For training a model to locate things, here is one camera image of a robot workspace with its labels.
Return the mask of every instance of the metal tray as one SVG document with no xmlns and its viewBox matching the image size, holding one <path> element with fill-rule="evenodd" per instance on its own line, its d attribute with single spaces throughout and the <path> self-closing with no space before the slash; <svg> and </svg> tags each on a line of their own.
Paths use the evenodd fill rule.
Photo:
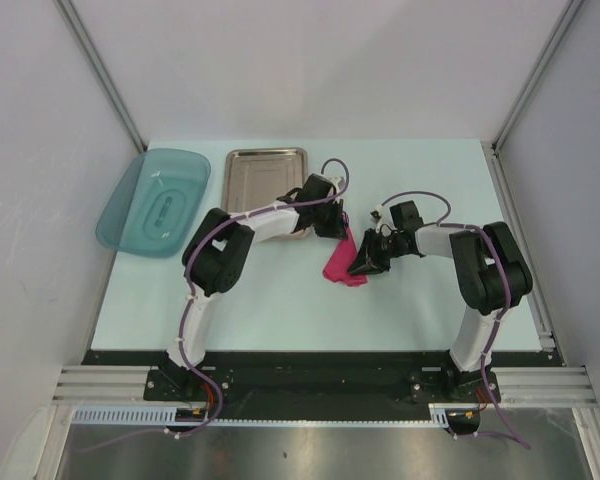
<svg viewBox="0 0 600 480">
<path fill-rule="evenodd" d="M 222 208 L 244 212 L 264 207 L 295 187 L 308 175 L 307 152 L 302 148 L 234 150 L 227 155 Z M 303 238 L 308 230 L 279 238 Z"/>
</svg>

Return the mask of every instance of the teal plastic tray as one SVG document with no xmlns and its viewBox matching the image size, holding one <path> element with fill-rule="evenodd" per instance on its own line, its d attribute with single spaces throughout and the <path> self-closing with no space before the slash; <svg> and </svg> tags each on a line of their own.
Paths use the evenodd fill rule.
<svg viewBox="0 0 600 480">
<path fill-rule="evenodd" d="M 157 148 L 136 157 L 96 226 L 107 248 L 145 257 L 175 255 L 207 187 L 211 165 L 200 154 Z"/>
</svg>

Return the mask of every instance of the pink cloth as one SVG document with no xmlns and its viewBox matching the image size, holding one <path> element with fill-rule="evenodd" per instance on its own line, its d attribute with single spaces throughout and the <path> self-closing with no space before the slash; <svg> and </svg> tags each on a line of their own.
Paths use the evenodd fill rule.
<svg viewBox="0 0 600 480">
<path fill-rule="evenodd" d="M 331 255 L 326 267 L 322 271 L 324 278 L 334 283 L 342 282 L 348 287 L 358 287 L 367 283 L 366 275 L 351 276 L 347 273 L 347 268 L 349 268 L 349 265 L 351 265 L 357 254 L 358 249 L 353 239 L 353 233 L 347 227 L 347 238 L 340 240 L 340 243 L 338 243 L 333 255 Z"/>
</svg>

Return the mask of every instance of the orange wire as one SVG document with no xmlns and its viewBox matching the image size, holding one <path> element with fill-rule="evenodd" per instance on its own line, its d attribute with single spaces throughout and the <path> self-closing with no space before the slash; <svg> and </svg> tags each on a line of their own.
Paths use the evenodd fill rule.
<svg viewBox="0 0 600 480">
<path fill-rule="evenodd" d="M 207 411 L 210 412 L 213 408 L 213 402 L 215 400 L 213 398 L 213 392 L 211 391 L 211 388 L 207 383 L 203 383 L 200 388 L 204 389 L 204 391 L 207 392 Z"/>
<path fill-rule="evenodd" d="M 478 404 L 484 403 L 484 407 L 481 407 L 479 411 L 484 412 L 487 409 L 487 406 L 489 405 L 489 400 L 487 400 L 486 395 L 482 393 L 480 387 L 476 388 L 476 395 L 478 396 Z"/>
</svg>

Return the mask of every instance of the gray wall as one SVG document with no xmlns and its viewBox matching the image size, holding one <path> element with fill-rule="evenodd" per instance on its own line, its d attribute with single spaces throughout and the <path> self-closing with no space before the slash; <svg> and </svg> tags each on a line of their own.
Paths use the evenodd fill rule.
<svg viewBox="0 0 600 480">
<path fill-rule="evenodd" d="M 0 461 L 85 341 L 133 154 L 53 2 L 0 2 Z"/>
<path fill-rule="evenodd" d="M 600 0 L 585 4 L 503 162 L 558 340 L 600 402 Z"/>
<path fill-rule="evenodd" d="M 152 140 L 489 140 L 567 0 L 75 3 Z"/>
</svg>

